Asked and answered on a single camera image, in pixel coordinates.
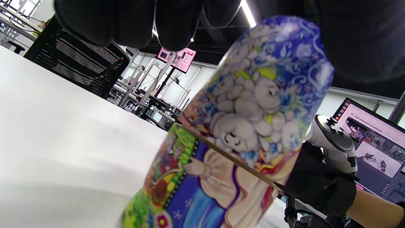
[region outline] fluorescent light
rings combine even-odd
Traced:
[[[152,29],[152,33],[153,33],[156,37],[159,36],[158,33],[157,33],[154,29]]]
[[[159,37],[158,32],[156,32],[154,29],[152,29],[152,33],[153,33],[156,37]]]
[[[249,22],[249,25],[251,28],[256,26],[256,22],[254,21],[252,12],[249,9],[249,6],[247,5],[246,0],[241,1],[241,7],[243,9],[243,12],[245,13],[246,19]]]

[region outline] white table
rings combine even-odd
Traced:
[[[8,66],[0,75],[0,227],[120,227],[166,132],[5,48],[0,56]],[[266,213],[275,227],[288,227],[283,205]]]

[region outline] monitor screen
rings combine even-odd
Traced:
[[[191,62],[194,59],[194,56],[196,55],[196,51],[191,50],[190,48],[185,48],[179,52],[177,52],[177,56],[174,60],[174,62],[171,64],[172,67],[178,69],[179,71],[183,73],[187,73],[188,68],[191,65]],[[170,57],[172,56],[172,53],[165,49],[161,48],[160,52],[157,56],[158,59],[162,60],[163,62],[169,61]]]
[[[394,203],[405,200],[405,130],[349,98],[334,118],[354,140],[356,186]]]

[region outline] colorful painted bottle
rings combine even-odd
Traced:
[[[123,227],[255,226],[332,77],[314,23],[276,16],[247,30],[169,130]]]

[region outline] black office chair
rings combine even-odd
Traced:
[[[81,41],[65,31],[55,16],[24,57],[103,99],[130,62],[116,43],[98,47]]]
[[[10,44],[11,46],[14,46],[14,53],[20,54],[21,51],[25,51],[25,48],[23,48],[21,45],[19,45],[18,43],[15,43],[13,41],[7,41],[8,44]]]

